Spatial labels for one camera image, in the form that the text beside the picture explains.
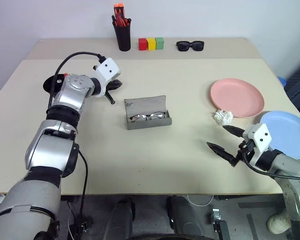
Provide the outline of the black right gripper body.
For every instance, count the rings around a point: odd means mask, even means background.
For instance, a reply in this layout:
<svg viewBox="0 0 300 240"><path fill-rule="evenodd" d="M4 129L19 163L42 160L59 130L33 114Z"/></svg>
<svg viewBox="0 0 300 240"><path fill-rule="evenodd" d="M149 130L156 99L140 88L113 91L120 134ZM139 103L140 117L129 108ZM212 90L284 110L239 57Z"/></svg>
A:
<svg viewBox="0 0 300 240"><path fill-rule="evenodd" d="M253 140L243 141L239 146L236 156L230 161L230 165L235 167L239 161L248 165L255 151L255 143Z"/></svg>

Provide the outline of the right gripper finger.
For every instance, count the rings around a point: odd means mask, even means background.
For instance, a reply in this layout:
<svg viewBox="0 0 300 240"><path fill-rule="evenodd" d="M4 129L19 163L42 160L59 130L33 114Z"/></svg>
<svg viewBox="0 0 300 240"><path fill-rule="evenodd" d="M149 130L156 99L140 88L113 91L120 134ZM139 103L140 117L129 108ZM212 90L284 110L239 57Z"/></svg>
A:
<svg viewBox="0 0 300 240"><path fill-rule="evenodd" d="M226 131L228 131L230 134L237 136L239 138L243 137L243 133L245 132L244 129L241 129L239 127L236 126L232 126L232 125L223 125L222 126Z"/></svg>
<svg viewBox="0 0 300 240"><path fill-rule="evenodd" d="M216 155L228 161L229 163L234 159L234 156L226 152L225 149L222 148L221 146L211 142L207 142L206 144Z"/></svg>

